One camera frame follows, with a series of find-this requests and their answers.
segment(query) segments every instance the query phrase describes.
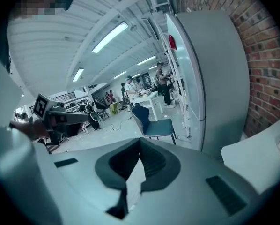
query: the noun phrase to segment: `refrigerator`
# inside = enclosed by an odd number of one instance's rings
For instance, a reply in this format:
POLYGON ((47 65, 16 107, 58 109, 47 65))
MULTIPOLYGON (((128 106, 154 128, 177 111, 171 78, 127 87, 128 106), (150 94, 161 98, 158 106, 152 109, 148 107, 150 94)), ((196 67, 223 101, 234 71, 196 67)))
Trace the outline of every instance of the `refrigerator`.
POLYGON ((189 103, 191 148, 221 159, 240 141, 249 105, 249 71, 238 32, 224 11, 167 15, 168 36, 189 103))

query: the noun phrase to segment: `blue chair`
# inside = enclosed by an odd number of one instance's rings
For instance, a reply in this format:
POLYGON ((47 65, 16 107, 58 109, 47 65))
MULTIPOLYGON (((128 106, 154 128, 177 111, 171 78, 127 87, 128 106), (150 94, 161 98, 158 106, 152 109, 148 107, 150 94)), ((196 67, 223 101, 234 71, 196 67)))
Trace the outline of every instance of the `blue chair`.
POLYGON ((173 144, 176 145, 174 138, 177 137, 171 119, 150 121, 149 109, 140 105, 133 107, 131 112, 143 136, 157 137, 158 140, 161 136, 171 136, 173 144))

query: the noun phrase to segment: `fluorescent light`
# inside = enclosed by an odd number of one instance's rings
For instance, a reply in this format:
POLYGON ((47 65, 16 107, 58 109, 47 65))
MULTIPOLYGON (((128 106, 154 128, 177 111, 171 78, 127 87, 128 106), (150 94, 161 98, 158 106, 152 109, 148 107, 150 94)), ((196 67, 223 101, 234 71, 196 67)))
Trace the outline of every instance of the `fluorescent light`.
POLYGON ((139 76, 139 75, 141 75, 141 73, 138 73, 138 74, 136 74, 135 76, 132 76, 132 78, 137 77, 137 76, 139 76))
POLYGON ((114 77, 114 79, 116 79, 116 78, 120 77, 121 75, 123 75, 123 74, 125 74, 125 73, 126 73, 126 71, 124 71, 123 73, 121 73, 121 74, 117 75, 116 77, 114 77))
POLYGON ((153 67, 151 67, 151 68, 149 68, 149 70, 151 70, 151 69, 153 69, 153 68, 156 68, 157 66, 153 66, 153 67))
POLYGON ((114 37, 116 37, 119 33, 126 30, 129 26, 123 22, 120 25, 118 25, 116 28, 114 28, 107 36, 103 38, 102 41, 100 41, 99 44, 96 45, 96 47, 92 50, 93 53, 98 53, 104 46, 106 46, 114 37))
POLYGON ((151 58, 148 58, 148 59, 146 59, 146 60, 144 60, 144 61, 138 63, 137 65, 141 65, 141 64, 146 63, 146 62, 148 62, 148 61, 150 61, 150 60, 152 60, 152 59, 155 59, 155 56, 153 56, 153 57, 151 57, 151 58))
POLYGON ((76 82, 79 79, 79 77, 81 76, 83 71, 84 71, 83 68, 79 68, 79 70, 76 72, 76 74, 74 76, 73 82, 76 82))

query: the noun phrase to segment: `floor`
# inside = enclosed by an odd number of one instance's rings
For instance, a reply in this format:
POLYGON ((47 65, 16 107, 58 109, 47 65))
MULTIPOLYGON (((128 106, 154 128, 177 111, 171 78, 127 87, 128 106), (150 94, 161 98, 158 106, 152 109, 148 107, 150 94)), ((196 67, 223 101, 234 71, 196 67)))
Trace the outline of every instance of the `floor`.
MULTIPOLYGON (((157 118, 168 119, 170 118, 173 123, 173 127, 176 135, 179 139, 176 139, 178 146, 191 148, 189 138, 185 137, 185 130, 183 129, 183 117, 181 115, 179 104, 173 109, 163 107, 164 113, 162 114, 160 108, 155 106, 157 118)), ((109 115, 105 121, 101 122, 101 130, 94 130, 92 127, 88 127, 89 133, 80 133, 76 137, 71 137, 69 141, 65 141, 58 149, 53 153, 70 152, 74 150, 83 150, 94 148, 98 146, 104 146, 110 143, 115 143, 128 138, 142 137, 142 134, 137 127, 133 118, 129 119, 132 115, 129 112, 122 110, 116 115, 109 115)), ((150 120, 155 120, 153 113, 150 113, 150 120)), ((161 141, 173 143, 171 136, 159 137, 161 141)), ((129 210, 132 210, 140 199, 140 184, 145 181, 144 168, 139 160, 135 166, 130 178, 126 182, 127 184, 127 202, 129 210)))

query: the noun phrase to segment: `chair seat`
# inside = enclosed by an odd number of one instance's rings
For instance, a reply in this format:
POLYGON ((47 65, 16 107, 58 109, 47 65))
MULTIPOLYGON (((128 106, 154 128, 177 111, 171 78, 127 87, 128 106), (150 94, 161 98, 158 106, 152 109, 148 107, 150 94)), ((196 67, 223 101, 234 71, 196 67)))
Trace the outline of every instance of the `chair seat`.
POLYGON ((173 126, 171 119, 164 119, 159 121, 151 121, 144 133, 145 136, 169 136, 173 133, 173 126))

